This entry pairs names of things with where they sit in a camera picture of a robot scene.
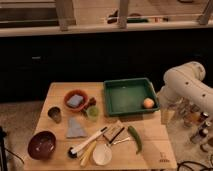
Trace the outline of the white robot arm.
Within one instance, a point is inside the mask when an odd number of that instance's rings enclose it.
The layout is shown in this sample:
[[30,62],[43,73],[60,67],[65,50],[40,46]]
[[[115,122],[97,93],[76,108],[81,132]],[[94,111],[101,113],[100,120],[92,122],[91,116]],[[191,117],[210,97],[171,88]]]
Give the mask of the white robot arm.
[[157,93],[161,111],[161,123],[166,125],[182,98],[188,99],[202,111],[213,115],[213,88],[202,82],[206,71],[196,61],[188,62],[167,70],[163,76],[164,85]]

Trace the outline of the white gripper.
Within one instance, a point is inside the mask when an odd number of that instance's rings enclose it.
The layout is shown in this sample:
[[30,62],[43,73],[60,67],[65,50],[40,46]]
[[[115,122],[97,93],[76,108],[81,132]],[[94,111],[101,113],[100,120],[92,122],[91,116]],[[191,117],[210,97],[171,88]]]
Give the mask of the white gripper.
[[157,93],[157,98],[160,104],[161,123],[167,125],[175,113],[176,105],[181,100],[181,96],[164,85]]

